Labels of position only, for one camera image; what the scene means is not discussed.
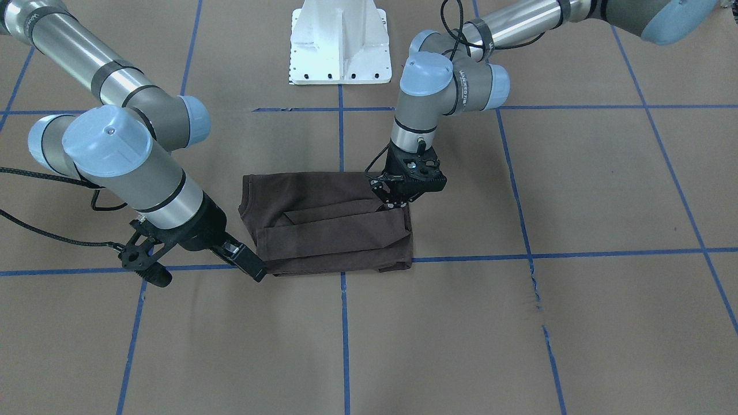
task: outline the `white plastic bracket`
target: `white plastic bracket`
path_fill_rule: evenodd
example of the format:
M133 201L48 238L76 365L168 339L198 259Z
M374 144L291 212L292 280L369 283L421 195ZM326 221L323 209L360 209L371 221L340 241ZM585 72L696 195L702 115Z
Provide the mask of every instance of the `white plastic bracket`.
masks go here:
M292 12L289 82L387 83L387 13L373 0L305 0Z

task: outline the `white base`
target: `white base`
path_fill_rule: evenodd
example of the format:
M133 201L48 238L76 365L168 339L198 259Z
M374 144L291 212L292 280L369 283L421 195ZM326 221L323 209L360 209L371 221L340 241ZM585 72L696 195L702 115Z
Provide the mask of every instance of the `white base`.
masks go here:
M308 16L312 21L302 23L295 31L303 9L292 13L292 49L290 52L289 82L296 85L387 83L392 78L390 42L387 34L387 13L377 9L373 0L367 0L363 36L352 39L362 44L348 44L344 16L350 10L335 10L333 24Z

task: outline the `cloth fold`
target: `cloth fold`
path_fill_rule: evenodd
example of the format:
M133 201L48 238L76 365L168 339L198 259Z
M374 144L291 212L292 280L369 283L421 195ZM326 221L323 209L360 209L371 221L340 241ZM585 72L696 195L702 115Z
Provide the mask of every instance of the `cloth fold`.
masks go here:
M383 210L363 173L244 176L238 212L273 275L406 270L410 209Z

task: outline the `brown cloth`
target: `brown cloth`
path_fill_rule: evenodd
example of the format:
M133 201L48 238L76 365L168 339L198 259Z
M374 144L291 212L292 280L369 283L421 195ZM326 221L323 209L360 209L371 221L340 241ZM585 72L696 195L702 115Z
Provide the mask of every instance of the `brown cloth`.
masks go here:
M270 274L406 270L410 209L383 206L360 172L253 174L238 212Z

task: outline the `blue joint cap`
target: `blue joint cap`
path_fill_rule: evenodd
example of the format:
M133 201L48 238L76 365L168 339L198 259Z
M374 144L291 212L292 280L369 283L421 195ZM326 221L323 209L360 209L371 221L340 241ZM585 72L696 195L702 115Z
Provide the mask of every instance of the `blue joint cap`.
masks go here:
M80 115L64 132L64 151L92 176L117 177L140 167L154 139L146 126L119 106L105 105Z
M435 30L426 29L422 32L415 35L413 38L413 41L410 42L410 52L409 54L412 55L413 53L420 52L420 48L423 47L423 42L425 42L426 39L428 39L429 36L436 34Z
M36 121L36 124L33 124L33 127L31 127L30 131L28 131L28 151L30 151L31 155L38 162L38 164L44 166L45 168L48 168L54 173L58 172L51 167L49 162L46 160L46 156L44 156L44 132L46 132L46 127L48 127L53 120L68 115L71 114L47 115L46 117L43 117L40 120Z
M492 90L489 92L489 100L482 111L502 106L510 96L510 74L500 65L489 65L492 70Z
M443 91L454 78L454 64L440 53L416 52L405 61L400 89L413 97Z
M187 107L187 116L190 118L190 141L185 148L193 144L205 141L210 135L210 113L205 105L197 98L190 95L180 95L184 106Z
M641 38L658 45L684 39L709 16L717 0L671 0L646 25Z

